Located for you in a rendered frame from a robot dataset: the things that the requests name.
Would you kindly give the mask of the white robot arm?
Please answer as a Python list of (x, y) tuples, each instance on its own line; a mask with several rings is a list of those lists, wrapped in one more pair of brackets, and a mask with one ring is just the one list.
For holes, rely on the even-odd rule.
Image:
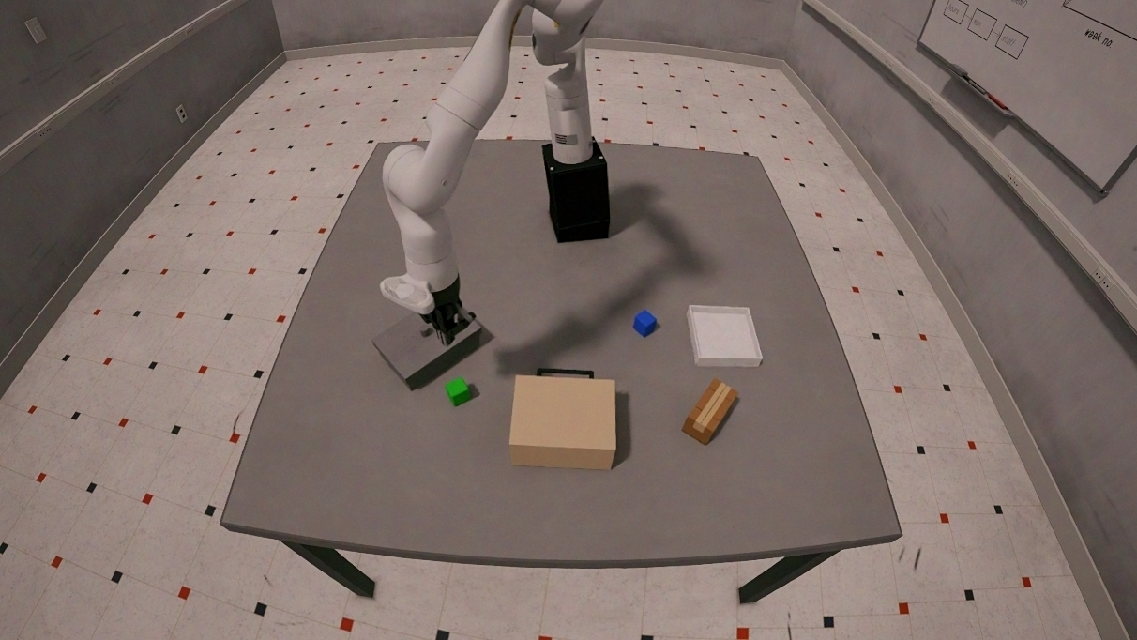
[(470, 55), (428, 113), (431, 139), (426, 150), (398, 146), (383, 163), (383, 188), (401, 228), (407, 269), (399, 279), (380, 282), (383, 297), (426, 315), (434, 307), (430, 292), (450, 286), (458, 276), (450, 224), (442, 206), (458, 185), (474, 139), (492, 118), (508, 88), (511, 36), (526, 5), (536, 8), (532, 50), (537, 61), (543, 66), (567, 64), (545, 80), (554, 159), (590, 160), (584, 33), (601, 2), (500, 0), (495, 6)]

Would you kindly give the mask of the green block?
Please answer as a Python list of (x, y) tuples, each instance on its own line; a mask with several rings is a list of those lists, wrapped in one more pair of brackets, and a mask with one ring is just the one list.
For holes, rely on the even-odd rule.
[(448, 397), (454, 405), (465, 404), (471, 399), (470, 389), (466, 387), (465, 382), (463, 382), (462, 377), (446, 384), (446, 389)]

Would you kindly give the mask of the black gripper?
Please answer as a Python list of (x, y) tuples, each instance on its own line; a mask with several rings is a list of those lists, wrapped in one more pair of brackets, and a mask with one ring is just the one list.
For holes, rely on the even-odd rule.
[[(460, 279), (457, 276), (450, 286), (445, 286), (445, 289), (440, 291), (430, 292), (434, 307), (432, 311), (426, 313), (426, 315), (420, 315), (426, 324), (432, 323), (433, 329), (435, 329), (435, 336), (438, 336), (440, 344), (453, 344), (455, 335), (460, 333), (464, 329), (467, 329), (473, 319), (476, 318), (472, 311), (470, 311), (468, 315), (466, 311), (463, 311), (458, 292), (460, 292)], [(455, 315), (458, 315), (458, 321), (456, 323), (454, 321)]]

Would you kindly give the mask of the small blue block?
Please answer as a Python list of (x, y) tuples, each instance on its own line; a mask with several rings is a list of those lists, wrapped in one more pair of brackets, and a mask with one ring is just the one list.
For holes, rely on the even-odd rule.
[(658, 323), (658, 318), (655, 318), (652, 313), (644, 309), (644, 311), (636, 315), (633, 329), (642, 334), (642, 336), (647, 336), (655, 331), (656, 323)]

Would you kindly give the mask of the brown cardboard box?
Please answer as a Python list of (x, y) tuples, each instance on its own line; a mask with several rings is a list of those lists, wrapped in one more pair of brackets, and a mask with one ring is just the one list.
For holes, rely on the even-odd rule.
[(705, 389), (702, 400), (698, 400), (684, 421), (681, 430), (683, 434), (688, 434), (706, 446), (709, 437), (717, 431), (720, 421), (727, 416), (731, 405), (735, 404), (736, 396), (738, 396), (736, 389), (714, 379)]

